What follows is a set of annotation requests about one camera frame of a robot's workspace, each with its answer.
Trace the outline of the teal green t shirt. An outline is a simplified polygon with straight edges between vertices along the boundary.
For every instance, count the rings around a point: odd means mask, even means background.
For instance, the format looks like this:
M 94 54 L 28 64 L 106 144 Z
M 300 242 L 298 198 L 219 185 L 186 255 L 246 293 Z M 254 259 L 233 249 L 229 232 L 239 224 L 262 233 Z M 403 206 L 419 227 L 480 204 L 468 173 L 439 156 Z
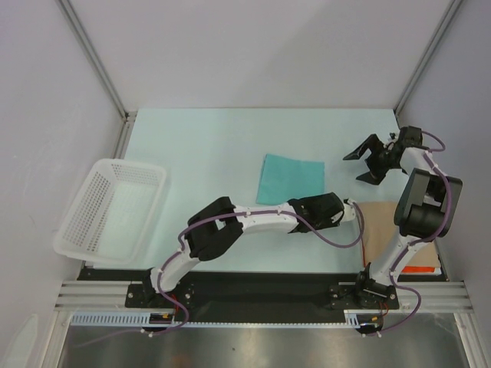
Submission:
M 265 155 L 256 203 L 279 205 L 289 199 L 318 196 L 325 190 L 325 163 Z

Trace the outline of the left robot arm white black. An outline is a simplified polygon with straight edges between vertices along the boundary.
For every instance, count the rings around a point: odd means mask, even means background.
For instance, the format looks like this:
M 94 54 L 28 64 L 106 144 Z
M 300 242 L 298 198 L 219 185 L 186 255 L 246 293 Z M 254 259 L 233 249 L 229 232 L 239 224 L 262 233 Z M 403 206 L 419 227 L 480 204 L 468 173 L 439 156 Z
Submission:
M 320 233 L 354 221 L 359 225 L 359 235 L 347 245 L 337 244 Z M 181 308 L 183 305 L 170 296 L 181 279 L 199 263 L 224 255 L 243 235 L 311 232 L 323 242 L 343 249 L 361 242 L 364 228 L 359 205 L 351 199 L 342 200 L 333 192 L 260 207 L 234 205 L 228 196 L 223 196 L 189 219 L 187 227 L 177 236 L 178 249 L 162 266 L 147 271 L 142 295 L 155 307 L 169 301 Z

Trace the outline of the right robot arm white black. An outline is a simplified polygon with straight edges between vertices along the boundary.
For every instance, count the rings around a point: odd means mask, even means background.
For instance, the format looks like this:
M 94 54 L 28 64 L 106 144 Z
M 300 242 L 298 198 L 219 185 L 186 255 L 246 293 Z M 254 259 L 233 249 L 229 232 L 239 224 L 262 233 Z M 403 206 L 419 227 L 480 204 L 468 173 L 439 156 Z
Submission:
M 345 156 L 358 160 L 364 154 L 368 171 L 359 181 L 377 186 L 391 169 L 407 174 L 407 184 L 394 212 L 397 232 L 384 252 L 361 271 L 350 296 L 363 309 L 397 301 L 397 279 L 412 257 L 450 230 L 463 188 L 461 179 L 448 176 L 435 162 L 434 150 L 423 143 L 427 132 L 405 126 L 383 143 L 371 134 Z

